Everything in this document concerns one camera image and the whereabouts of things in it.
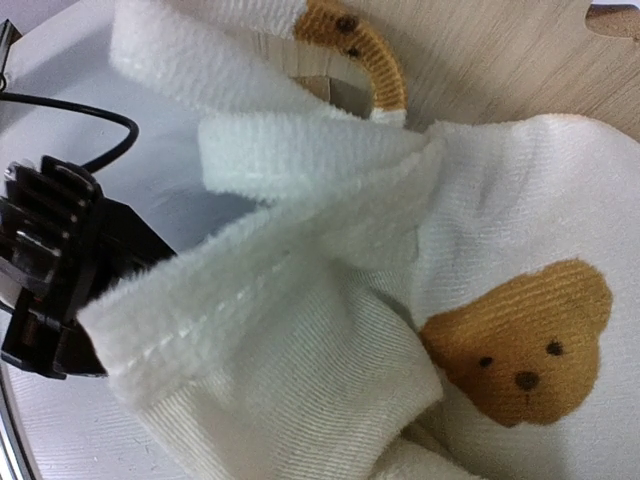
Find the bear print cushion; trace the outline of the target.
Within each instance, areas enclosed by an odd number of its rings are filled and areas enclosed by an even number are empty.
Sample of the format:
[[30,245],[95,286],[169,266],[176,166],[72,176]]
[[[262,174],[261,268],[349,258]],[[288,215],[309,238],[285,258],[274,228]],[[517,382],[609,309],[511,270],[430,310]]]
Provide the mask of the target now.
[[335,1],[119,1],[110,60],[258,202],[82,309],[196,479],[635,479],[639,145],[575,115],[404,126]]

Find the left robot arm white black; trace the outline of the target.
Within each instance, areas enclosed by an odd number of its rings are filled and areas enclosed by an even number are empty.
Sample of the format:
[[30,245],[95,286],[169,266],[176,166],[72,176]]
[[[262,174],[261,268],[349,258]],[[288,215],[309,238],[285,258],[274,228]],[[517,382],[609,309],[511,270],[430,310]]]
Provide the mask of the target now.
[[97,107],[34,95],[1,94],[1,155],[5,160],[49,154],[95,174],[138,140],[138,124]]

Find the wooden pet bed frame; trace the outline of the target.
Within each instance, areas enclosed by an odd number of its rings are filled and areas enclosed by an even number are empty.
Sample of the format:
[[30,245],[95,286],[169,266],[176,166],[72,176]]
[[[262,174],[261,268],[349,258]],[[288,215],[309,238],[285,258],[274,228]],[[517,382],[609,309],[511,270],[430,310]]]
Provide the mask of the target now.
[[353,1],[390,43],[408,124],[585,115],[639,134],[639,44],[600,36],[585,1]]

